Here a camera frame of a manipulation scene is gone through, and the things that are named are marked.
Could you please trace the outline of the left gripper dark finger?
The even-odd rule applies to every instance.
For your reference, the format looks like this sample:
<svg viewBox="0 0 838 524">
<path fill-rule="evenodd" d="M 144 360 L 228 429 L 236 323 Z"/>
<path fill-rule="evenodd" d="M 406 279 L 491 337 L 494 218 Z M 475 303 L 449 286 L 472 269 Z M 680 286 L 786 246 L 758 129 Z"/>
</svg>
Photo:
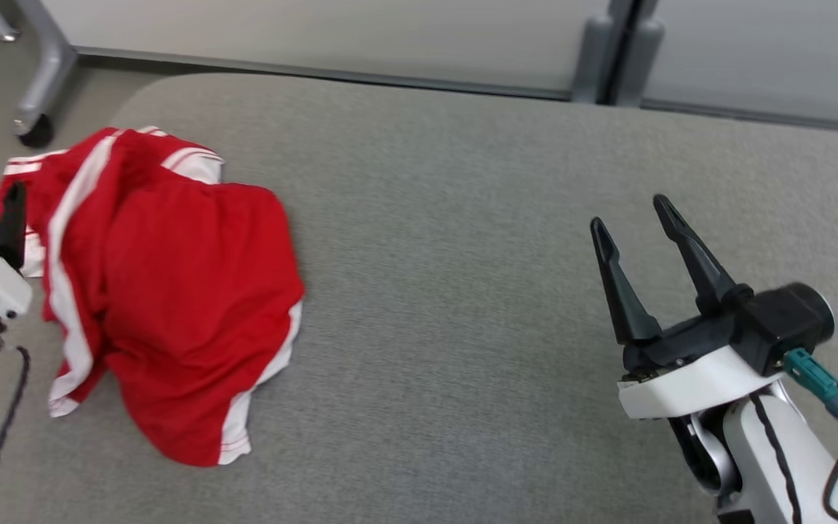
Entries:
<svg viewBox="0 0 838 524">
<path fill-rule="evenodd" d="M 22 269 L 25 262 L 27 195 L 24 183 L 11 183 L 1 199 L 0 258 L 13 269 Z"/>
</svg>

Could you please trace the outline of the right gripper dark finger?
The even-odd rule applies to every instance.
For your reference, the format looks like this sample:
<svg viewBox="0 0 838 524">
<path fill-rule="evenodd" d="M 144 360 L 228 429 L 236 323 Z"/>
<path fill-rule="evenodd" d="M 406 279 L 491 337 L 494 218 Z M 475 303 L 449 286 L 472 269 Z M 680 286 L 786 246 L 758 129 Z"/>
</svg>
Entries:
<svg viewBox="0 0 838 524">
<path fill-rule="evenodd" d="M 620 345 L 656 341 L 661 337 L 661 325 L 636 295 L 620 266 L 618 246 L 601 218 L 592 218 L 591 238 L 615 340 Z"/>
<path fill-rule="evenodd" d="M 702 315 L 735 311 L 754 297 L 754 289 L 737 283 L 725 271 L 666 195 L 656 194 L 654 207 L 666 236 L 677 245 L 684 259 L 696 291 L 695 305 Z"/>
</svg>

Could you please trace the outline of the grey stand leg black caster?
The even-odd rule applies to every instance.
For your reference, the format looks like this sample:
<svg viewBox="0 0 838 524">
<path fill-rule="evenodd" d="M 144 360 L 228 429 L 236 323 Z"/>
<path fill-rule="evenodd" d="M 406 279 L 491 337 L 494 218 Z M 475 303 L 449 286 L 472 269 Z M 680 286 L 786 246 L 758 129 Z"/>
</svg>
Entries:
<svg viewBox="0 0 838 524">
<path fill-rule="evenodd" d="M 42 0 L 15 0 L 38 39 L 36 73 L 17 104 L 12 130 L 21 145 L 47 147 L 54 137 L 49 110 L 63 92 L 79 56 Z"/>
</svg>

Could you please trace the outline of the grey upholstered sofa seat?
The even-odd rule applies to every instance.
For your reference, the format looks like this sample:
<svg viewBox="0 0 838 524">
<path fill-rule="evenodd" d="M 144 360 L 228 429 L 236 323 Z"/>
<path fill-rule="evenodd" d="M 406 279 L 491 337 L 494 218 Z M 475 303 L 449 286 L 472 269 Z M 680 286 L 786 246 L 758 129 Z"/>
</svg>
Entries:
<svg viewBox="0 0 838 524">
<path fill-rule="evenodd" d="M 195 74 L 94 122 L 156 125 L 272 189 L 306 283 L 292 364 L 256 391 L 252 453 L 185 467 L 107 375 L 47 415 L 60 333 L 40 305 L 0 466 L 0 524 L 695 524 L 711 505 L 662 421 L 631 421 L 588 232 L 606 223 L 662 325 L 696 313 L 665 194 L 758 290 L 802 281 L 836 335 L 838 132 L 630 108 Z"/>
</svg>

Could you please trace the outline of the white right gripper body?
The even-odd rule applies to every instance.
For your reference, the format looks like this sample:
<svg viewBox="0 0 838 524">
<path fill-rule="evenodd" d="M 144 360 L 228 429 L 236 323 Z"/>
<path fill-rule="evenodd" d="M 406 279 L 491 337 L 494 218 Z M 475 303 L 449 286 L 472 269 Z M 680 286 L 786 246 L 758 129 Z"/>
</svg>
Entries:
<svg viewBox="0 0 838 524">
<path fill-rule="evenodd" d="M 698 413 L 739 400 L 774 384 L 781 372 L 764 376 L 734 348 L 734 315 L 695 317 L 652 338 L 641 339 L 642 326 L 654 317 L 616 314 L 616 341 L 624 347 L 626 375 L 619 379 L 618 400 L 631 420 L 664 420 Z"/>
</svg>

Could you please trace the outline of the red shorts white stripes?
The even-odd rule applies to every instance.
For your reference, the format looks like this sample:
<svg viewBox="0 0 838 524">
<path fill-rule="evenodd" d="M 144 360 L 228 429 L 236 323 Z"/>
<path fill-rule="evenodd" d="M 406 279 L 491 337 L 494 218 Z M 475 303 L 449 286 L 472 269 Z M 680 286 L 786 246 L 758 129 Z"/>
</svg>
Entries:
<svg viewBox="0 0 838 524">
<path fill-rule="evenodd" d="M 266 188 L 223 182 L 224 159 L 156 127 L 104 128 L 11 158 L 27 191 L 25 263 L 63 331 L 49 414 L 106 372 L 170 460 L 222 467 L 252 451 L 255 389 L 290 363 L 305 286 L 288 218 Z"/>
</svg>

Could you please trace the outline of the grey partition post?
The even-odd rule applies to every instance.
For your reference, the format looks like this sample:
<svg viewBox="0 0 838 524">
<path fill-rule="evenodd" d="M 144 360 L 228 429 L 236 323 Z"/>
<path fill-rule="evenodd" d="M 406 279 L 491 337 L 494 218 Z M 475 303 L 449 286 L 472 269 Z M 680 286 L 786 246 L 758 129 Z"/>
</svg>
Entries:
<svg viewBox="0 0 838 524">
<path fill-rule="evenodd" d="M 608 0 L 605 11 L 585 22 L 570 92 L 573 103 L 606 100 L 633 4 L 634 0 Z"/>
<path fill-rule="evenodd" d="M 638 107 L 665 36 L 656 17 L 661 0 L 629 0 L 620 41 L 616 46 L 607 100 L 613 106 Z"/>
</svg>

